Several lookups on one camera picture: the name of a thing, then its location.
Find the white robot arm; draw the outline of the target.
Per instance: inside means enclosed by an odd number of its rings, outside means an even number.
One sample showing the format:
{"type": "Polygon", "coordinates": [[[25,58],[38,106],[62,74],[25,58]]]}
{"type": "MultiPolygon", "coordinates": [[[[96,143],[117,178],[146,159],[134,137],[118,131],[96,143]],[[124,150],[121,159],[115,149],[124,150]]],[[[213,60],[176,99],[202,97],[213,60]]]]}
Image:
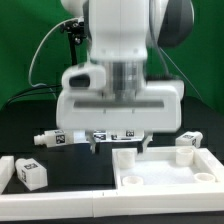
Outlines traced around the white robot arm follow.
{"type": "Polygon", "coordinates": [[[96,131],[116,140],[138,133],[142,151],[155,132],[181,126],[184,83],[169,72],[145,79],[149,47],[176,46],[192,30],[191,0],[60,0],[84,25],[88,59],[62,75],[56,123],[82,131],[95,150],[96,131]]]}

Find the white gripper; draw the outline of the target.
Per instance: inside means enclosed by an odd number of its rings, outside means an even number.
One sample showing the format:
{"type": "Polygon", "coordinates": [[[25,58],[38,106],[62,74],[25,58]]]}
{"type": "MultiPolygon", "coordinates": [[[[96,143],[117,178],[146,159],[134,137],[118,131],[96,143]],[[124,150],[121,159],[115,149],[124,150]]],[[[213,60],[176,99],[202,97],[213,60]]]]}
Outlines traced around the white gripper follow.
{"type": "Polygon", "coordinates": [[[58,98],[56,124],[60,129],[85,130],[93,154],[99,151],[94,130],[145,132],[138,144],[144,153],[152,132],[175,132],[181,126],[182,82],[148,82],[133,101],[105,99],[99,91],[63,90],[58,98]]]}

